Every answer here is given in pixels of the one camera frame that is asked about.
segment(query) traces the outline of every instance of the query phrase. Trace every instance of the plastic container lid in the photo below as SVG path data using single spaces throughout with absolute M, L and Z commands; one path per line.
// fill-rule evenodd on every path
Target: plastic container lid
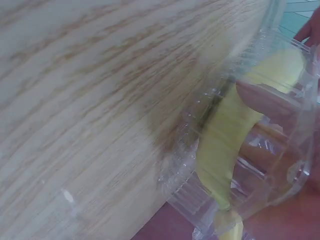
M 215 239 L 235 226 L 242 234 L 242 220 L 304 185 L 315 66 L 312 49 L 261 30 L 189 99 L 161 181 L 169 203 L 194 224 L 194 239 Z

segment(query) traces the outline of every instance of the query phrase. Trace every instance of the teal tile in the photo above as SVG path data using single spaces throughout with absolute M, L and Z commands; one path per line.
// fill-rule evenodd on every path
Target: teal tile
M 294 32 L 292 32 L 292 31 L 290 31 L 290 30 L 288 30 L 288 29 L 286 29 L 286 28 L 284 28 L 282 26 L 279 27 L 279 30 L 283 35 L 285 35 L 285 36 L 287 36 L 287 37 L 289 37 L 291 39 L 296 35 Z
M 281 20 L 280 26 L 297 33 L 300 28 L 309 20 L 308 17 L 296 14 L 294 12 L 285 12 Z

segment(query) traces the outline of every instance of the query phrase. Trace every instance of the light wood surface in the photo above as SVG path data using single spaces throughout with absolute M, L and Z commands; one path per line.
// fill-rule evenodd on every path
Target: light wood surface
M 268 4 L 0 1 L 0 240 L 129 240 L 186 96 Z

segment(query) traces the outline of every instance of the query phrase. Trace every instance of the clear plastic container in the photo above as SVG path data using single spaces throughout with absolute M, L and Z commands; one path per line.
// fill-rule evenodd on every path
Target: clear plastic container
M 161 181 L 168 202 L 195 226 L 194 240 L 217 239 L 306 182 L 318 95 L 314 51 L 261 30 L 187 101 Z

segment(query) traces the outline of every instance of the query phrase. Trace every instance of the finger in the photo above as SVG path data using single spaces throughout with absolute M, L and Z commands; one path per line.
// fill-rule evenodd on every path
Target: finger
M 315 39 L 313 37 L 309 37 L 309 39 L 304 43 L 307 47 L 311 47 L 316 43 Z
M 287 125 L 289 119 L 297 117 L 300 104 L 275 88 L 238 81 L 236 89 L 244 104 L 280 126 Z
M 300 29 L 300 31 L 294 36 L 294 39 L 302 42 L 311 35 L 311 24 L 307 21 L 306 24 Z

